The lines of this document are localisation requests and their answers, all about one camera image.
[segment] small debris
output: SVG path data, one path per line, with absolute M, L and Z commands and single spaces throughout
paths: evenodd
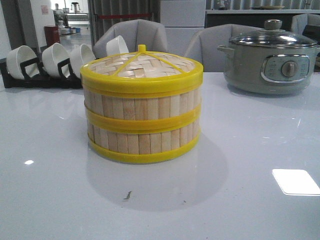
M 129 191 L 127 196 L 123 199 L 123 200 L 129 200 L 130 196 L 131 196 L 132 191 Z

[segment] cup rack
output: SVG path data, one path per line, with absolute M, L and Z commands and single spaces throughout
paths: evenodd
M 39 74 L 29 76 L 26 72 L 26 67 L 32 64 L 36 64 L 39 70 Z M 62 72 L 62 67 L 68 65 L 70 75 L 66 77 Z M 5 59 L 0 61 L 0 71 L 2 74 L 2 80 L 4 87 L 9 88 L 59 88 L 59 89 L 81 89 L 82 83 L 72 70 L 70 59 L 67 58 L 57 64 L 60 78 L 54 78 L 48 75 L 44 70 L 44 64 L 38 57 L 23 61 L 20 63 L 20 68 L 24 79 L 13 78 L 7 69 L 7 62 Z

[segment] bamboo steamer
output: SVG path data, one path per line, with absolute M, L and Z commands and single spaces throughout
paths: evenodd
M 155 163 L 191 150 L 200 135 L 201 63 L 146 51 L 81 67 L 89 143 L 127 163 Z

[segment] cooker control panel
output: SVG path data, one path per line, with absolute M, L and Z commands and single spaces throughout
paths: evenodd
M 273 83 L 292 83 L 305 79 L 310 60 L 306 55 L 272 55 L 264 60 L 261 76 Z

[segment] cooker handle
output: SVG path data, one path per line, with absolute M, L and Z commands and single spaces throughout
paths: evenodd
M 227 47 L 226 45 L 219 45 L 217 47 L 218 51 L 224 52 L 225 54 L 227 54 L 229 57 L 233 58 L 234 54 L 235 54 L 235 49 Z

